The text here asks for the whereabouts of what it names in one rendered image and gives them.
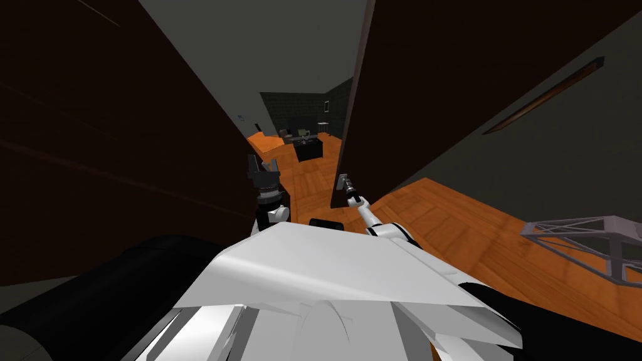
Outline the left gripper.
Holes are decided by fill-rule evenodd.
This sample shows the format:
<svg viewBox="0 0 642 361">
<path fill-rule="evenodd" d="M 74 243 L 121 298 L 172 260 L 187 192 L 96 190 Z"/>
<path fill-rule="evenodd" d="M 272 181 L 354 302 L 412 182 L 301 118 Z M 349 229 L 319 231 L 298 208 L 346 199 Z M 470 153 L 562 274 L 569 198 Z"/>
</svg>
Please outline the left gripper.
<svg viewBox="0 0 642 361">
<path fill-rule="evenodd" d="M 253 186 L 257 189 L 278 189 L 280 185 L 280 173 L 276 159 L 268 163 L 268 171 L 258 170 L 256 155 L 248 155 L 248 178 L 252 180 Z"/>
</svg>

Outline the black cabinet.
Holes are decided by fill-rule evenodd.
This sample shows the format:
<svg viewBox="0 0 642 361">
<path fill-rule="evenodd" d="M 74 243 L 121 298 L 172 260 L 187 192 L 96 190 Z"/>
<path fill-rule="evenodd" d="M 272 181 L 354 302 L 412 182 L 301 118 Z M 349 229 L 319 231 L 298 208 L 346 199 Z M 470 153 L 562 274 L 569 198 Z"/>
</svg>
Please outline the black cabinet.
<svg viewBox="0 0 642 361">
<path fill-rule="evenodd" d="M 299 162 L 324 156 L 324 144 L 319 138 L 294 140 L 293 148 Z"/>
</svg>

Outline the dark brown door leaf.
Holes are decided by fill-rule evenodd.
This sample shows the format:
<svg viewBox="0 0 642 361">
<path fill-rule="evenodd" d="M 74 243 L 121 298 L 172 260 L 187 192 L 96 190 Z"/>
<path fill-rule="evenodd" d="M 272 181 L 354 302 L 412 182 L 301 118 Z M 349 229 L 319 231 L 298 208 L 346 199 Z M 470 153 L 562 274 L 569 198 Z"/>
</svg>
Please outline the dark brown door leaf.
<svg viewBox="0 0 642 361">
<path fill-rule="evenodd" d="M 375 202 L 642 0 L 367 0 L 337 174 Z"/>
</svg>

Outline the brown framed wall picture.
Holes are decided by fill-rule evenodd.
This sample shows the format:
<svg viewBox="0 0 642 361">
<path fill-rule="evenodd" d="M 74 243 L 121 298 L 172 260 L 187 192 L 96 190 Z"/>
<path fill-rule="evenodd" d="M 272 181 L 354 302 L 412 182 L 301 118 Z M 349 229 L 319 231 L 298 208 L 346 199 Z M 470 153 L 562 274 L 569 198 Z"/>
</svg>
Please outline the brown framed wall picture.
<svg viewBox="0 0 642 361">
<path fill-rule="evenodd" d="M 487 131 L 483 133 L 483 135 L 488 135 L 488 134 L 505 129 L 509 125 L 516 122 L 518 119 L 524 117 L 526 114 L 528 114 L 532 110 L 535 110 L 537 107 L 543 105 L 545 102 L 548 102 L 554 97 L 556 97 L 557 95 L 561 94 L 566 89 L 570 88 L 572 85 L 579 83 L 581 80 L 588 77 L 590 74 L 602 68 L 604 66 L 605 58 L 606 58 L 605 56 L 598 56 L 597 58 L 593 59 L 592 61 L 587 63 L 585 66 L 583 66 L 581 69 L 567 76 L 565 79 L 558 82 L 553 87 L 547 89 L 545 92 L 543 92 L 538 97 L 534 98 L 532 101 L 528 102 L 526 105 L 520 107 L 519 109 L 511 113 L 507 118 L 504 118 L 501 122 L 489 128 Z"/>
</svg>

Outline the grey metal frame rack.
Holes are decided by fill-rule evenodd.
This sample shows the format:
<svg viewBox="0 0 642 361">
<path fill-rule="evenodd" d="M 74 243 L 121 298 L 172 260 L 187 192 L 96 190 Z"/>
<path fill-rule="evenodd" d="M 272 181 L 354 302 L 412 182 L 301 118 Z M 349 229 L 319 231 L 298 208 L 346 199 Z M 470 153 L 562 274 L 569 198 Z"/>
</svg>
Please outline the grey metal frame rack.
<svg viewBox="0 0 642 361">
<path fill-rule="evenodd" d="M 615 285 L 642 289 L 642 223 L 618 216 L 528 222 L 520 235 Z"/>
</svg>

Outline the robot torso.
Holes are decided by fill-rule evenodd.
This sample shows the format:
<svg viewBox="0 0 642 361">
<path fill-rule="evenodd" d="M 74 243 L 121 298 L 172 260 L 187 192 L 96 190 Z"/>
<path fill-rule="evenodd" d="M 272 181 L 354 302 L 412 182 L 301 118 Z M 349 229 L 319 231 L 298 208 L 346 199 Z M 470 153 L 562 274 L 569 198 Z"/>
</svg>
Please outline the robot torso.
<svg viewBox="0 0 642 361">
<path fill-rule="evenodd" d="M 290 222 L 204 269 L 122 361 L 514 361 L 519 330 L 402 236 Z"/>
</svg>

